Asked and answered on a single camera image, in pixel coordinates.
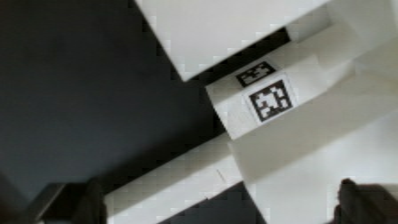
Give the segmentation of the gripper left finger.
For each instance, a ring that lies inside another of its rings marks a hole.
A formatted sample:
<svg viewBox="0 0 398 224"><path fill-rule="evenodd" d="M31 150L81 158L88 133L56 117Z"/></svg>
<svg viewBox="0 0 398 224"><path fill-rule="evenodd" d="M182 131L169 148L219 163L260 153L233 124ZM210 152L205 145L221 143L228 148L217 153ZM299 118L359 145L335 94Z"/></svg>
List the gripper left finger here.
<svg viewBox="0 0 398 224"><path fill-rule="evenodd" d="M102 184L52 183L41 191L15 224L107 224Z"/></svg>

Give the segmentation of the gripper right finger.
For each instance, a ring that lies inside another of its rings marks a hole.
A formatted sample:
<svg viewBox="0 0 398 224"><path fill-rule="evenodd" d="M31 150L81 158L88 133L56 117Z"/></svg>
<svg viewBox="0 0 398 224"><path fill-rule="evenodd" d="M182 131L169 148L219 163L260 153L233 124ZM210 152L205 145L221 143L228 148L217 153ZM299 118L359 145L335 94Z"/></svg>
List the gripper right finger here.
<svg viewBox="0 0 398 224"><path fill-rule="evenodd" d="M342 180L333 224L398 224L398 199L379 184Z"/></svg>

